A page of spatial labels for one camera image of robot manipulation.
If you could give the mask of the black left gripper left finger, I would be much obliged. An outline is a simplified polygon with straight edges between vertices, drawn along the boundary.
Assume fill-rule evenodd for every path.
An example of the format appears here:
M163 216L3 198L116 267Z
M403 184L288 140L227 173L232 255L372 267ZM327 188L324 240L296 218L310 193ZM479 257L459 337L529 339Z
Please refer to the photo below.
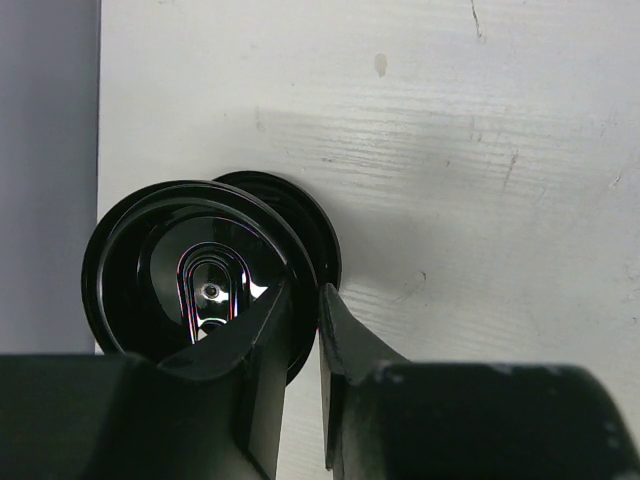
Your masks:
M275 477L291 320L290 283L280 280L228 325L159 364L181 384L181 478Z

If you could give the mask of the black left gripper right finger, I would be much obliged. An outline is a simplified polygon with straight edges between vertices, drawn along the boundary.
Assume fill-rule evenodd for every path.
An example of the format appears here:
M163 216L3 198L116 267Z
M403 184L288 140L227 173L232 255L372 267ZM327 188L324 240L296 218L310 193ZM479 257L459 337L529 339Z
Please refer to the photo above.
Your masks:
M333 473L415 471L413 368L321 288L319 342L325 465Z

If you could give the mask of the black lid stack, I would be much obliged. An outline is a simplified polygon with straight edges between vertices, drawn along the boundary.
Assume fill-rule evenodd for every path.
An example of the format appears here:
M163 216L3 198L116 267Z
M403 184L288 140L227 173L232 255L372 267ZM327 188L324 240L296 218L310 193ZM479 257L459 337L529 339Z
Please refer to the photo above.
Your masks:
M160 182L119 201L87 244L81 295L104 352L160 363L236 324L286 280L294 378L314 342L318 291L341 276L339 240L319 203L282 177L245 170Z

